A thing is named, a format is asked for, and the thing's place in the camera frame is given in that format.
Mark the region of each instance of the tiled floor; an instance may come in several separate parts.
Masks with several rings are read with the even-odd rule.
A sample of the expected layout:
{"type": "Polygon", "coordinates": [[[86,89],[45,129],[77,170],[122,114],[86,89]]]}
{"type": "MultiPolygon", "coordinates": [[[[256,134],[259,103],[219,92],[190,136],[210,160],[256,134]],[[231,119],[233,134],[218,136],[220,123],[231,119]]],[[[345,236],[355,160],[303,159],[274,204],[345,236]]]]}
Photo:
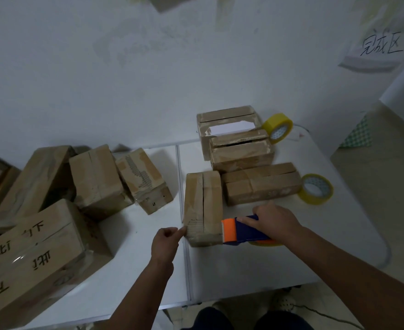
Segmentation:
{"type": "MultiPolygon", "coordinates": [[[[383,106],[368,115],[372,147],[339,149],[331,160],[364,206],[371,220],[390,244],[392,259],[384,271],[404,282],[404,122],[383,106]]],[[[234,327],[252,329],[264,314],[272,292],[251,294],[226,300],[234,327]]],[[[327,315],[357,322],[342,301],[324,283],[293,288],[298,305],[307,305],[327,315]]],[[[175,329],[191,327],[204,303],[187,308],[169,309],[175,329]]],[[[355,329],[319,316],[306,309],[297,314],[316,330],[355,329]]]]}

